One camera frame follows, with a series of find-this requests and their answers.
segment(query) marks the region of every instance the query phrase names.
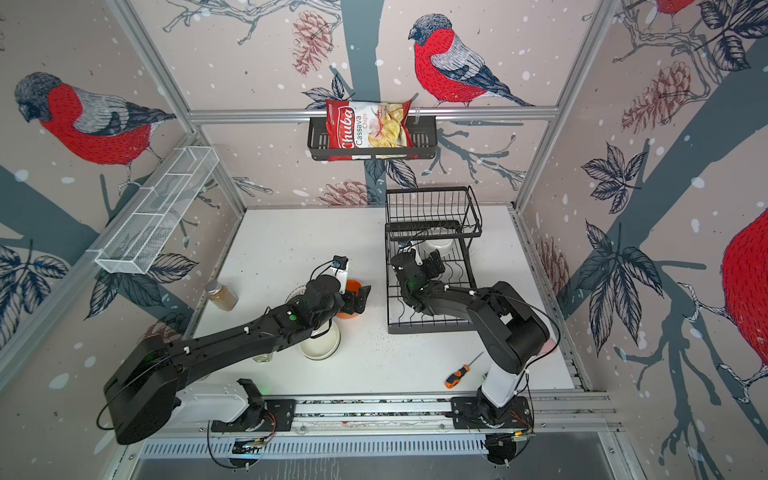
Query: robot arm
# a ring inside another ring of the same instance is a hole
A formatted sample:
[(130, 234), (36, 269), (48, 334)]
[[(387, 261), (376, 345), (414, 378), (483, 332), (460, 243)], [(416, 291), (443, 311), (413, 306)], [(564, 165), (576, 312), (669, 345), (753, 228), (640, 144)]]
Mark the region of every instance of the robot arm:
[[(493, 359), (478, 392), (478, 409), (489, 425), (503, 423), (517, 393), (519, 376), (549, 339), (549, 328), (509, 283), (477, 290), (449, 286), (433, 280), (445, 271), (438, 252), (420, 265), (418, 260), (414, 249), (392, 257), (403, 300), (419, 313), (472, 321)], [(507, 315), (511, 319), (502, 322)]]
[[(336, 257), (333, 268), (346, 273), (346, 258)], [(174, 408), (181, 407), (177, 392), (195, 380), (308, 339), (339, 312), (362, 313), (370, 286), (358, 293), (341, 290), (337, 278), (319, 275), (308, 282), (303, 295), (241, 326), (172, 343), (159, 336), (142, 340), (104, 386), (118, 443), (138, 442), (159, 430)], [(251, 403), (259, 401), (261, 395), (252, 382), (240, 384)]]

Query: black dish rack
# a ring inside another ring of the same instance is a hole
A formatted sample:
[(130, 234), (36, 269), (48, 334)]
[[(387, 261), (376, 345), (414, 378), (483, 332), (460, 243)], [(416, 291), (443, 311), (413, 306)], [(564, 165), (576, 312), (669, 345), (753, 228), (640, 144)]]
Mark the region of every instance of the black dish rack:
[(417, 313), (402, 300), (391, 259), (411, 240), (426, 258), (426, 240), (453, 239), (441, 252), (445, 272), (437, 279), (448, 285), (477, 288), (469, 247), (482, 233), (482, 214), (471, 187), (406, 188), (386, 191), (387, 328), (389, 333), (434, 333), (474, 330), (472, 322), (453, 316)]

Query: red bird breast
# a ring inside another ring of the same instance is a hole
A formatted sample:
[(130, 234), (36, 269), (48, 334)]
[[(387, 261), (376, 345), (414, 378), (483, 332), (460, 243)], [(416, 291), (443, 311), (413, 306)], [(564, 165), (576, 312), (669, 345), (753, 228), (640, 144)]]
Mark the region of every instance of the red bird breast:
[(136, 159), (149, 146), (151, 125), (144, 125), (112, 137), (84, 134), (74, 128), (83, 113), (77, 93), (67, 84), (48, 95), (53, 120), (41, 121), (43, 127), (58, 138), (73, 154), (95, 164), (125, 165)]
[(443, 28), (435, 31), (422, 47), (414, 45), (416, 78), (439, 101), (469, 103), (486, 90), (465, 85), (447, 78), (432, 64), (433, 55), (446, 53), (453, 44), (454, 31)]
[(739, 333), (768, 365), (768, 210), (726, 248), (723, 290)]

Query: ventilation grille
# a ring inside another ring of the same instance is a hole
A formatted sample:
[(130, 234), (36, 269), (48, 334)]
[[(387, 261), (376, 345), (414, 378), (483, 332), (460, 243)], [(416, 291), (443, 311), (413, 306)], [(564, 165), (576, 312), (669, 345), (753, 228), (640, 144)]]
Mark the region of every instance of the ventilation grille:
[[(366, 435), (343, 437), (276, 437), (266, 448), (249, 455), (234, 455), (237, 441), (253, 437), (211, 439), (215, 457), (229, 458), (327, 458), (388, 455), (485, 455), (485, 435)], [(206, 439), (150, 439), (142, 459), (206, 458)]]

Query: orange screwdriver handle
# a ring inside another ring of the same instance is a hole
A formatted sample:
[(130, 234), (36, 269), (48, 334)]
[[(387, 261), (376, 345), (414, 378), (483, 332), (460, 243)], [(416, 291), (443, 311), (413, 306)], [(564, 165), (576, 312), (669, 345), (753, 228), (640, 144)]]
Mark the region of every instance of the orange screwdriver handle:
[(462, 377), (469, 372), (469, 367), (467, 365), (464, 365), (462, 368), (458, 369), (458, 372), (452, 373), (450, 377), (445, 381), (445, 386), (449, 389), (452, 389), (453, 387), (457, 386), (458, 383), (462, 380)]

